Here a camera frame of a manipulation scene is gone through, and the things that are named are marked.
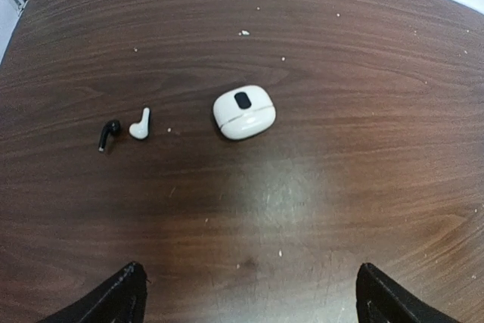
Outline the white wireless earbud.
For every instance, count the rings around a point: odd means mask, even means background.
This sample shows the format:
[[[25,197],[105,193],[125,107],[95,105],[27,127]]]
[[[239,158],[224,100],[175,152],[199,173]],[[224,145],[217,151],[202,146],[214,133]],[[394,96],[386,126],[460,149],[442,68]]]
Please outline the white wireless earbud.
[[[137,140],[145,140],[149,136],[150,108],[145,107],[141,119],[129,127],[129,134]]]

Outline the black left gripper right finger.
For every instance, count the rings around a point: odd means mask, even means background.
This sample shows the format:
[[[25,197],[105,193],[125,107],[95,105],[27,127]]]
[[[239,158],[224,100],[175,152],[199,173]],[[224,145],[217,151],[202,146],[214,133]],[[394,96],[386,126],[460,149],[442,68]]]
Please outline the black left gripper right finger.
[[[360,266],[355,289],[360,322],[458,322],[418,299],[369,262]]]

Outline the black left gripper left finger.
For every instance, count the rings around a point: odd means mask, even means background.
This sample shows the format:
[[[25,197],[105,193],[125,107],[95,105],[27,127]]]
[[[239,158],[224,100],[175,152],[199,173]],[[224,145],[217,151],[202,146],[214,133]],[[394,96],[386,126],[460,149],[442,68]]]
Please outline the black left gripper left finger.
[[[43,322],[143,322],[147,274],[139,262],[123,266],[94,290]]]

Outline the white earbud charging case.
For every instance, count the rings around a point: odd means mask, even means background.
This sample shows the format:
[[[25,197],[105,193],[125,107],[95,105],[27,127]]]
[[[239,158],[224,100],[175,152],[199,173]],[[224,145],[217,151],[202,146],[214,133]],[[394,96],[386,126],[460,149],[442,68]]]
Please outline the white earbud charging case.
[[[224,137],[240,141],[270,128],[277,114],[265,89],[245,85],[220,95],[213,104],[213,116]]]

